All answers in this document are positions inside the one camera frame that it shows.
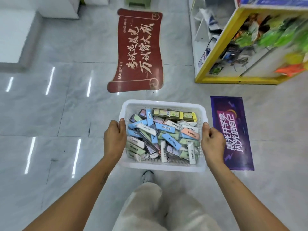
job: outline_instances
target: leg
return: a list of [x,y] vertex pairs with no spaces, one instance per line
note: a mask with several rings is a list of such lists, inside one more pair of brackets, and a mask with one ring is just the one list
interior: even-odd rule
[[158,185],[152,182],[142,184],[124,203],[113,231],[167,231],[154,216],[160,206],[161,199],[162,190]]
[[217,222],[190,195],[183,195],[171,204],[167,227],[170,231],[221,231]]

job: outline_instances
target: purple floor sticker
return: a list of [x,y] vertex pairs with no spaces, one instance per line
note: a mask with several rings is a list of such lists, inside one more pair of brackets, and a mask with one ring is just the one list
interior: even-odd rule
[[224,160],[231,170],[254,170],[241,97],[211,96],[214,128],[224,134]]

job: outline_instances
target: green stool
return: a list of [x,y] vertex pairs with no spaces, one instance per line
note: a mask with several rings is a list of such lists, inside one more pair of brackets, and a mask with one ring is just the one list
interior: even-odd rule
[[125,0],[127,5],[137,5],[149,8],[151,6],[151,0]]

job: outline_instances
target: sneaker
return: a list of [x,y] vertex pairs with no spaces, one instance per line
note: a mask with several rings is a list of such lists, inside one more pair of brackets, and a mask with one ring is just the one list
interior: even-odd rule
[[152,182],[154,183],[154,173],[151,170],[147,170],[143,173],[141,183]]

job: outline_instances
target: blue eraser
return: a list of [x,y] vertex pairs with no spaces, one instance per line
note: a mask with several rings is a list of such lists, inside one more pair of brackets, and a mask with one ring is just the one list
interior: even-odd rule
[[144,124],[144,125],[148,124],[147,120],[144,119],[144,120],[142,120],[142,121],[130,123],[130,124],[128,124],[128,127],[131,128],[131,129],[136,129],[136,128],[137,128],[137,125],[138,125],[139,123],[142,123],[142,124]]
[[134,136],[134,137],[137,137],[137,138],[142,138],[142,136],[139,135],[139,133],[137,131],[127,130],[127,132],[128,132],[129,136]]
[[170,132],[170,133],[175,133],[175,128],[172,127],[172,126],[159,124],[157,122],[155,123],[155,126],[158,130],[167,131],[167,132]]
[[158,143],[157,136],[151,135],[151,141],[152,143]]
[[182,145],[181,145],[180,143],[178,143],[174,138],[172,138],[172,137],[170,136],[170,134],[165,133],[165,134],[162,135],[162,137],[163,137],[168,143],[170,143],[176,150],[179,150],[179,149],[182,147]]
[[145,110],[147,113],[147,121],[148,121],[148,126],[151,126],[154,124],[153,122],[153,116],[152,116],[152,109],[146,109]]
[[183,137],[184,139],[196,140],[196,139],[194,139],[193,137],[190,137],[190,136],[188,136],[188,135],[186,135],[186,134],[181,133],[181,135],[182,135],[182,137]]

